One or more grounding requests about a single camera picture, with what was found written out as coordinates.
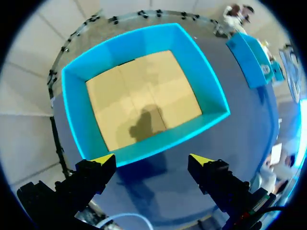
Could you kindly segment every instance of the blue bin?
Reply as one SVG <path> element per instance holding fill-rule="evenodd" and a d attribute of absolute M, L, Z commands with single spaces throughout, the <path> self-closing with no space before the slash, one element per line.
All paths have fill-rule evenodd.
<path fill-rule="evenodd" d="M 240 65 L 250 88 L 266 85 L 272 80 L 274 72 L 271 63 L 256 38 L 236 33 L 226 44 Z M 264 74 L 262 65 L 268 66 L 270 72 Z"/>
<path fill-rule="evenodd" d="M 153 137 L 109 152 L 97 125 L 85 82 L 122 63 L 166 50 L 170 50 L 180 64 L 203 114 Z M 180 144 L 230 115 L 223 90 L 208 60 L 176 23 L 144 27 L 96 45 L 62 70 L 62 88 L 67 119 L 82 158 L 99 161 L 100 157 L 114 153 L 118 167 Z"/>
<path fill-rule="evenodd" d="M 280 65 L 277 61 L 274 61 L 272 63 L 272 69 L 273 69 L 273 72 L 274 72 L 275 79 L 277 81 L 283 81 L 284 80 L 283 72 L 282 72 L 281 67 L 280 67 Z"/>

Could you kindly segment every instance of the cable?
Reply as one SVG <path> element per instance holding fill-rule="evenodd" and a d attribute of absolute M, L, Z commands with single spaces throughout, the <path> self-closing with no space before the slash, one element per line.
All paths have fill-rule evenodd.
<path fill-rule="evenodd" d="M 268 208 L 265 208 L 264 210 L 259 210 L 259 211 L 255 212 L 254 214 L 252 214 L 252 215 L 248 216 L 247 218 L 245 218 L 243 220 L 243 224 L 241 224 L 238 229 L 246 229 L 246 224 L 248 224 L 250 219 L 259 218 L 263 214 L 268 213 L 268 212 L 284 211 L 284 210 L 285 210 L 285 207 L 283 207 L 283 206 L 268 207 Z"/>
<path fill-rule="evenodd" d="M 274 207 L 268 207 L 265 208 L 264 210 L 260 210 L 255 212 L 254 214 L 250 215 L 249 218 L 255 218 L 258 216 L 262 216 L 263 214 L 267 213 L 267 212 L 273 212 L 273 211 L 284 211 L 285 207 L 284 206 L 274 206 Z"/>
<path fill-rule="evenodd" d="M 146 222 L 148 228 L 150 230 L 154 230 L 151 222 L 146 217 L 144 217 L 140 214 L 137 214 L 137 213 L 121 213 L 121 214 L 110 216 L 110 217 L 100 221 L 98 224 L 96 224 L 96 227 L 101 228 L 102 226 L 104 226 L 106 223 L 108 223 L 111 220 L 114 220 L 114 219 L 119 218 L 119 217 L 127 217 L 127 216 L 135 216 L 135 217 L 142 218 Z"/>

